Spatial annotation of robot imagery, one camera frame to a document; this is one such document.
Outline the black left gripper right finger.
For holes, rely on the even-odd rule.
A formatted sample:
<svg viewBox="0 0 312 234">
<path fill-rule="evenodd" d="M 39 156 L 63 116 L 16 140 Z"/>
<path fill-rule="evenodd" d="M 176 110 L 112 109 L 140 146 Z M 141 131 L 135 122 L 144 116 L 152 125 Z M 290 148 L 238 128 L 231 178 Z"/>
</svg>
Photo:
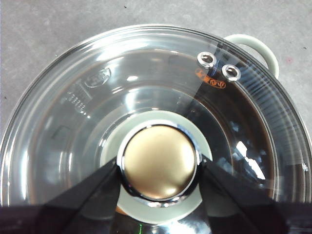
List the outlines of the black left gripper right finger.
<svg viewBox="0 0 312 234">
<path fill-rule="evenodd" d="M 199 188 L 214 234 L 310 234 L 310 203 L 278 202 L 205 158 Z"/>
</svg>

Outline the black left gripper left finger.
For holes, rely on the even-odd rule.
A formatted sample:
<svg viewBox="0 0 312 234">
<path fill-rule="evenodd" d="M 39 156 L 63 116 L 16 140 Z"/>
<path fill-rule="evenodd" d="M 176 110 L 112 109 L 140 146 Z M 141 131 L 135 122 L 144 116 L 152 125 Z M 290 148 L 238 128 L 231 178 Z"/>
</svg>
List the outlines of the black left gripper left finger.
<svg viewBox="0 0 312 234">
<path fill-rule="evenodd" d="M 60 234 L 88 230 L 111 221 L 119 199 L 121 179 L 111 159 L 74 187 L 37 205 L 0 208 L 2 234 Z"/>
</svg>

